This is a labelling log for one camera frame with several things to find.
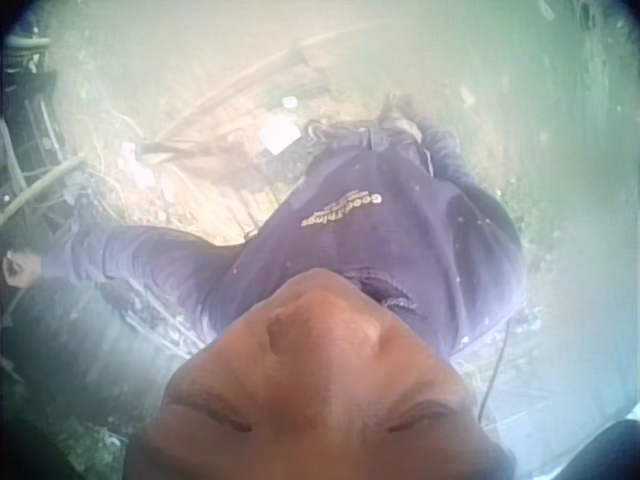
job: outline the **hand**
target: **hand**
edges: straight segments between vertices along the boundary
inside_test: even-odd
[[[412,95],[403,92],[391,92],[387,95],[382,107],[382,116],[388,115],[393,110],[413,123],[416,123],[421,116],[427,113],[426,109],[422,108]]]
[[[9,250],[2,259],[2,273],[11,287],[31,287],[40,278],[41,271],[42,259],[34,253]]]

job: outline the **wire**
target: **wire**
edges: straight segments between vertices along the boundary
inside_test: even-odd
[[[484,415],[484,411],[487,408],[489,395],[491,394],[491,390],[493,390],[493,385],[496,383],[496,378],[498,377],[498,371],[500,370],[500,365],[502,364],[504,352],[507,349],[507,340],[509,339],[509,331],[511,330],[510,327],[511,327],[511,319],[507,320],[506,322],[504,339],[502,340],[500,353],[498,354],[498,359],[496,360],[496,366],[493,367],[493,373],[491,374],[491,379],[489,380],[489,384],[487,385],[487,390],[484,392],[484,396],[482,397],[482,402],[480,402],[480,409],[478,410],[478,423],[482,423],[482,416]]]

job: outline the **person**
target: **person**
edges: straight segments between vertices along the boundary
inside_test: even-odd
[[[244,245],[126,226],[4,260],[19,287],[135,279],[210,342],[132,439],[126,478],[513,478],[449,364],[522,301],[512,220],[409,95],[327,142]]]

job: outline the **ground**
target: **ground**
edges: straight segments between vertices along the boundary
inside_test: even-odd
[[[637,144],[629,138],[640,115],[637,51],[628,19],[593,9],[590,27],[578,0],[479,3],[77,0],[43,4],[40,15],[53,40],[48,61],[60,75],[55,101],[68,148],[86,159],[108,222],[171,226],[217,244],[242,241],[295,178],[238,186],[230,172],[246,180],[270,94],[302,77],[320,78],[332,94],[301,105],[300,123],[373,118],[393,89],[428,105],[459,135],[465,158],[523,237],[527,304],[485,423],[515,450],[523,471],[539,473],[633,392],[634,345],[618,335],[633,338],[637,251],[629,225],[637,179],[630,160]],[[207,164],[205,177],[193,165],[164,165],[154,169],[155,186],[136,185],[123,142],[158,138],[243,70],[293,42],[345,29],[303,49],[310,67],[244,90],[179,135],[207,141],[216,132],[223,144],[240,144],[240,153]],[[247,123],[225,131],[247,119],[246,111]],[[610,292],[623,280],[630,286]],[[610,323],[620,325],[616,335]],[[585,325],[590,333],[579,335]],[[502,340],[498,332],[456,360],[478,395]],[[619,395],[603,394],[597,379],[620,365]],[[566,420],[575,392],[597,397],[596,413],[591,400],[584,406],[591,420]],[[558,418],[571,434],[557,431]]]

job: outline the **man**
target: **man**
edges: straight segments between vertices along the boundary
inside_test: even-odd
[[[365,131],[333,132],[246,245],[122,227],[42,259],[13,252],[4,271],[21,287],[136,279],[217,336],[132,441],[128,478],[513,476],[447,360],[521,301],[521,245],[455,137],[407,95]]]

